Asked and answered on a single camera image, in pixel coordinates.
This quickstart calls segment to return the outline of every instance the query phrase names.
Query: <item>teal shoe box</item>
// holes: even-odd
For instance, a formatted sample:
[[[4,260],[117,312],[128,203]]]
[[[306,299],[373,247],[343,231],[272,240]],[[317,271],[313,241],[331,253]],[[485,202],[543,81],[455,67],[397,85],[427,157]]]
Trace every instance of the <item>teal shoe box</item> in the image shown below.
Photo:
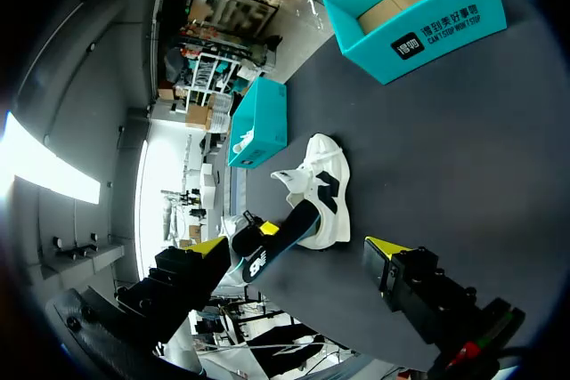
[[[419,0],[370,33],[359,18],[383,0],[323,0],[340,51],[380,83],[507,27],[501,0]]]
[[[254,130],[240,153],[233,147]],[[255,168],[287,147],[287,87],[264,77],[251,85],[232,119],[228,165]]]

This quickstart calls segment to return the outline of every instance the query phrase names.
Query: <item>shoe insole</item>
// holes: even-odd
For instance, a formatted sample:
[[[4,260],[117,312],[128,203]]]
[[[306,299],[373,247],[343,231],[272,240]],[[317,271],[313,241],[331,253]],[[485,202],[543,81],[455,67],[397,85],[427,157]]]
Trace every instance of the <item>shoe insole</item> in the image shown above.
[[[311,236],[320,220],[316,206],[308,200],[300,202],[293,208],[279,231],[246,261],[243,266],[243,280],[249,283],[258,278],[281,253],[293,247],[299,240]]]

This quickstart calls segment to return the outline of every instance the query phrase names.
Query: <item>floor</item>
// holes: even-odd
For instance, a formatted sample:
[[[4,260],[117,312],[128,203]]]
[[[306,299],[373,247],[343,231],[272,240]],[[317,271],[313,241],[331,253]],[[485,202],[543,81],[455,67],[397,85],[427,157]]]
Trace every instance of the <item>floor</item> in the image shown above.
[[[280,35],[275,70],[265,77],[284,84],[334,34],[324,6],[313,0],[280,0],[262,38]]]

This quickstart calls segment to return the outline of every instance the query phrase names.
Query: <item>black and white sneaker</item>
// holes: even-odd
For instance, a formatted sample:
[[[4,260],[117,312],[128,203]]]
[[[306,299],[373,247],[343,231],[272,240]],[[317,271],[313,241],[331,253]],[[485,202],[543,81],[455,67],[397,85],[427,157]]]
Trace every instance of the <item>black and white sneaker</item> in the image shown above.
[[[271,176],[287,186],[287,201],[291,206],[307,200],[319,211],[321,218],[316,233],[300,240],[299,245],[324,249],[335,242],[350,240],[345,200],[350,169],[342,149],[330,137],[315,134],[307,144],[305,160],[297,169],[277,171]]]

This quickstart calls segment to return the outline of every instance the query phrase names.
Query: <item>dark gray table surface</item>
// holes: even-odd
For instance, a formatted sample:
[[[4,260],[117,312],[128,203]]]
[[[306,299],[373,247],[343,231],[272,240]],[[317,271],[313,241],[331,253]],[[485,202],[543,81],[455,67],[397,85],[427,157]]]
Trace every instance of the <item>dark gray table surface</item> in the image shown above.
[[[381,85],[333,37],[288,81],[289,146],[248,172],[248,209],[290,208],[270,172],[297,167],[314,133],[351,167],[351,242],[295,247],[255,283],[284,311],[376,358],[428,368],[438,354],[391,313],[361,267],[367,235],[426,246],[479,304],[526,312],[511,344],[548,320],[570,265],[570,82],[548,24],[503,0],[509,27]]]

